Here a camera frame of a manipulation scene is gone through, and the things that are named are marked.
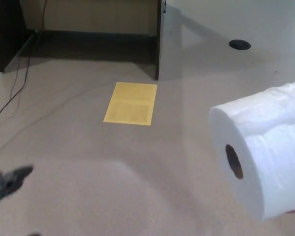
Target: floor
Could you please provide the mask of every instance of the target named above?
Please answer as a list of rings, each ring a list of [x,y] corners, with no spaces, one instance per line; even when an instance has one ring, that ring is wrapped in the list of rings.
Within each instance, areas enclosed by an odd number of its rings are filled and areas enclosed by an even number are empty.
[[[230,26],[252,44],[243,52],[228,46],[231,31],[168,5],[151,126],[103,123],[116,82],[156,83],[148,66],[34,58],[0,117],[0,170],[34,165],[0,204],[0,236],[295,236],[295,215],[259,223],[236,203],[208,130],[211,106],[295,81],[295,7],[289,31],[280,8],[258,4],[273,25]],[[0,108],[14,78],[0,74]]]

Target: electrical cord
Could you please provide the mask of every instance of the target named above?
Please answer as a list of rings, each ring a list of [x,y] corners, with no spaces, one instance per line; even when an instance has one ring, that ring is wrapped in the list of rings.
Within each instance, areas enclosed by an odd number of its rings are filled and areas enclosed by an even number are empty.
[[[3,110],[13,101],[13,99],[19,95],[22,90],[24,89],[25,85],[26,85],[26,82],[28,80],[28,73],[29,73],[29,68],[30,68],[30,59],[31,59],[31,56],[32,56],[32,53],[34,51],[34,49],[36,48],[36,46],[39,45],[39,41],[41,39],[41,35],[42,35],[42,31],[44,29],[44,21],[45,21],[45,10],[46,10],[46,6],[47,6],[47,2],[48,0],[45,0],[45,3],[44,3],[44,8],[43,8],[43,14],[42,14],[42,23],[41,23],[41,29],[40,29],[40,32],[39,32],[39,35],[38,35],[38,39],[36,41],[36,43],[31,47],[31,50],[29,52],[29,58],[28,58],[28,63],[27,63],[27,67],[26,67],[26,73],[25,73],[25,78],[24,78],[24,82],[23,82],[23,85],[22,87],[12,96],[10,97],[9,101],[2,107],[2,109],[0,110],[0,114],[3,112]],[[17,68],[17,74],[16,74],[16,77],[15,77],[15,81],[14,81],[14,85],[11,89],[11,93],[10,93],[10,96],[12,95],[12,91],[14,89],[14,86],[16,84],[16,80],[17,80],[17,75],[18,75],[18,72],[19,72],[19,69],[20,69],[20,63],[21,61],[19,61],[19,66]]]

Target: black cable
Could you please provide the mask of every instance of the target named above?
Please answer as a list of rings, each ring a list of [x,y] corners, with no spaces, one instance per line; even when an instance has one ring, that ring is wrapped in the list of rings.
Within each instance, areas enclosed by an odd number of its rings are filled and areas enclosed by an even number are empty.
[[[31,56],[32,56],[32,53],[34,51],[34,48],[36,48],[36,46],[38,46],[39,44],[39,41],[41,39],[41,35],[42,35],[42,31],[44,29],[44,21],[45,21],[45,10],[46,10],[46,6],[47,6],[47,2],[48,0],[45,0],[45,4],[44,4],[44,8],[43,8],[43,15],[42,15],[42,23],[41,23],[41,29],[40,29],[40,32],[39,32],[39,36],[38,36],[38,39],[36,41],[36,43],[32,46],[30,52],[29,52],[29,59],[28,59],[28,63],[27,63],[27,67],[26,67],[26,73],[25,73],[25,78],[24,78],[24,82],[23,82],[23,85],[22,87],[16,92],[16,94],[13,95],[13,97],[10,98],[10,100],[2,107],[2,109],[0,110],[0,114],[2,113],[2,111],[13,101],[13,99],[20,94],[20,92],[24,89],[25,87],[25,84],[27,82],[27,79],[28,79],[28,73],[29,73],[29,68],[30,68],[30,59],[31,59]]]

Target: roll core hole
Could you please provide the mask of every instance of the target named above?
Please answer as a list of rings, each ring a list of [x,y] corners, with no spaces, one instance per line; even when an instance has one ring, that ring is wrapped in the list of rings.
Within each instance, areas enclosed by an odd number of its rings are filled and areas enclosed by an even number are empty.
[[[234,172],[234,175],[236,176],[236,178],[242,179],[244,177],[244,175],[242,173],[241,164],[239,162],[236,151],[229,144],[226,145],[225,151],[226,151],[228,164],[230,164],[230,167],[231,167],[232,171]]]

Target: black grommet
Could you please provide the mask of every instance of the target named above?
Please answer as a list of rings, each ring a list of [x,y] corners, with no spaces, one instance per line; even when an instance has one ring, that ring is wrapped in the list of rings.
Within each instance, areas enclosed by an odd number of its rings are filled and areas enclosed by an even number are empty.
[[[250,43],[241,39],[234,39],[229,42],[229,45],[237,50],[248,50],[249,48],[251,48]]]

